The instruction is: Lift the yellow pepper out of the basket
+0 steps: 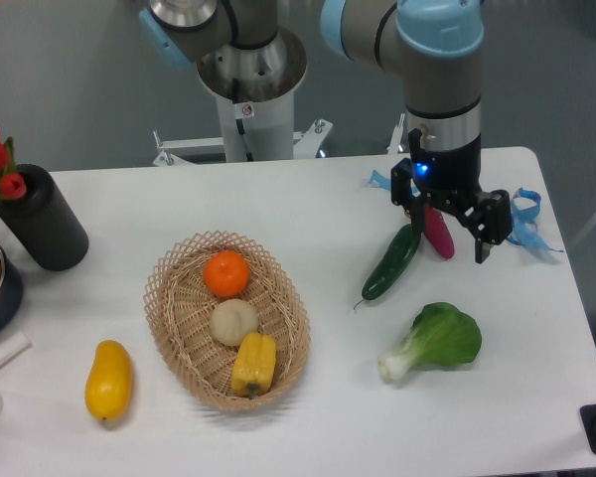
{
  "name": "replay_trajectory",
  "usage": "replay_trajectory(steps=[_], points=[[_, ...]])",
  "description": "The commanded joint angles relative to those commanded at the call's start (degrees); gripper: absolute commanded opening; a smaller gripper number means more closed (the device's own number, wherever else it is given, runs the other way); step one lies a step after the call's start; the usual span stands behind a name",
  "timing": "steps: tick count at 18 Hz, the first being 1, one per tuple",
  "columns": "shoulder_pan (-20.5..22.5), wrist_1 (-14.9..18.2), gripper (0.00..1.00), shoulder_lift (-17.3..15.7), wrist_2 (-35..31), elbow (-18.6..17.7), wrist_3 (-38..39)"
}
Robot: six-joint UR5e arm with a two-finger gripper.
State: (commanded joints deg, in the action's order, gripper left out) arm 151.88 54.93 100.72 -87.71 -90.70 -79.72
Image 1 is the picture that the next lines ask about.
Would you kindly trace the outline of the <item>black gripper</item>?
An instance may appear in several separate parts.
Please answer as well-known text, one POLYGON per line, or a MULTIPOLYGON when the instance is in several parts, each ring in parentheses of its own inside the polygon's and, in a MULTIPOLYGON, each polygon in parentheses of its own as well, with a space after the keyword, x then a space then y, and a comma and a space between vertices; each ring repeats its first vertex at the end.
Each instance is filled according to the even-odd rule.
POLYGON ((417 235, 425 231, 426 204, 470 224, 475 261, 482 264, 513 230, 510 195, 482 191, 480 137, 448 151, 426 150, 422 139, 418 128, 408 133, 409 156, 390 171, 391 202, 402 207, 417 235))

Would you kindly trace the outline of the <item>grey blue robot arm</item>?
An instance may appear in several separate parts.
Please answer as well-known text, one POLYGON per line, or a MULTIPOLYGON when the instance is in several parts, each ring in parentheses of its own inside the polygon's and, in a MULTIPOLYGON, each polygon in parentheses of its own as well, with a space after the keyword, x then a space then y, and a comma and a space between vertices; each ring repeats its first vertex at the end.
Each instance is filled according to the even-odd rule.
MULTIPOLYGON (((215 97, 228 161, 294 157, 293 100, 307 58, 275 2, 149 1, 139 21, 165 61, 194 66, 215 97)), ((456 218, 484 261, 512 219, 509 194, 480 185, 480 3, 327 1, 320 31, 340 56, 402 82, 409 155, 391 170, 393 203, 420 233, 426 207, 456 218)))

